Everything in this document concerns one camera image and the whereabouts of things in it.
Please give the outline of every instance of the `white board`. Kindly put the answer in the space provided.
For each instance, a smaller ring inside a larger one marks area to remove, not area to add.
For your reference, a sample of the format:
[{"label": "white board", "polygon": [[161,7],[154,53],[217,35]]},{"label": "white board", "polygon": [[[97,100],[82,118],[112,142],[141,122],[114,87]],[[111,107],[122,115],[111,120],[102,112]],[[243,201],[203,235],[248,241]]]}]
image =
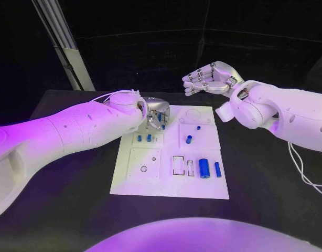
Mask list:
[{"label": "white board", "polygon": [[[200,177],[200,159],[209,160],[207,179]],[[222,177],[216,176],[216,162]],[[171,105],[166,130],[147,129],[144,122],[138,131],[122,135],[109,193],[229,199],[212,107]]]}]

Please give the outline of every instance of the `black tabletop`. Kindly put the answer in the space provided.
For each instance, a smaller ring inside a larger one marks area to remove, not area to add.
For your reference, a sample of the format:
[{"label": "black tabletop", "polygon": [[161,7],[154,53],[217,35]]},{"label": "black tabletop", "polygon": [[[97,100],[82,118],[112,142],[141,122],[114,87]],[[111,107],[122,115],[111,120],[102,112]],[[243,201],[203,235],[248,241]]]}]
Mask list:
[{"label": "black tabletop", "polygon": [[[102,92],[49,90],[32,119]],[[174,105],[212,106],[223,96],[143,93]],[[0,251],[82,251],[118,232],[163,219],[216,217],[271,228],[322,248],[322,195],[306,185],[288,143],[216,116],[230,200],[109,195],[120,140],[52,162],[0,216]],[[305,173],[322,184],[322,153],[296,147]]]}]

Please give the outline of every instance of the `blue cylinder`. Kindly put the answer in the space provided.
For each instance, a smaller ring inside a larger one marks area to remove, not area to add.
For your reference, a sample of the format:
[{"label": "blue cylinder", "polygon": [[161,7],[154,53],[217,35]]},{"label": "blue cylinder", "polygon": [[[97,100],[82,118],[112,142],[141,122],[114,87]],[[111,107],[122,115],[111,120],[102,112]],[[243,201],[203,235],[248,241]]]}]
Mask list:
[{"label": "blue cylinder", "polygon": [[222,177],[220,166],[217,162],[216,162],[216,176]]},{"label": "blue cylinder", "polygon": [[189,136],[187,136],[187,139],[186,139],[186,143],[191,143],[191,138],[193,138],[193,137],[189,135]]},{"label": "blue cylinder", "polygon": [[199,160],[199,168],[200,168],[200,177],[203,179],[210,177],[210,170],[209,170],[209,160],[200,159]]}]

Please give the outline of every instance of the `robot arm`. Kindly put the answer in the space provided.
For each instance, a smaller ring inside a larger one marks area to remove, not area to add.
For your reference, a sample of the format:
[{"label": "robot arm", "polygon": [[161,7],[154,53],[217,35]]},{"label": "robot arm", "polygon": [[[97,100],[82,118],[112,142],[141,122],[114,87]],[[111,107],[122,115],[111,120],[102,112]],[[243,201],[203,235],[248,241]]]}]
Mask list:
[{"label": "robot arm", "polygon": [[0,127],[0,214],[46,164],[102,146],[135,131],[150,113],[168,111],[168,103],[157,98],[158,104],[150,102],[150,110],[145,101],[150,98],[134,91],[115,92],[108,99],[104,103],[92,100],[52,116]]},{"label": "robot arm", "polygon": [[322,151],[322,94],[281,89],[258,81],[245,82],[220,61],[194,71],[183,81],[187,96],[204,90],[230,98],[216,110],[225,122],[236,118],[248,128],[266,128],[278,138]]}]

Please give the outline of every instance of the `robotic hand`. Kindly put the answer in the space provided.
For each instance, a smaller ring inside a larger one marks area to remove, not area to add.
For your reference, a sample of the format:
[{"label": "robotic hand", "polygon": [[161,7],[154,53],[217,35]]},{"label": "robotic hand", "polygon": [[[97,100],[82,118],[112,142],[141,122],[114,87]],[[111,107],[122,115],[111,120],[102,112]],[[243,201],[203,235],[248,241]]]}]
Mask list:
[{"label": "robotic hand", "polygon": [[65,155],[102,146],[148,119],[168,118],[170,104],[140,92],[107,94],[45,118],[0,127],[0,214],[40,168]]},{"label": "robotic hand", "polygon": [[243,81],[220,61],[191,72],[183,81],[187,96],[204,90],[230,98],[216,110],[223,122],[236,118],[248,128],[266,128],[278,138],[322,151],[322,94]]}]

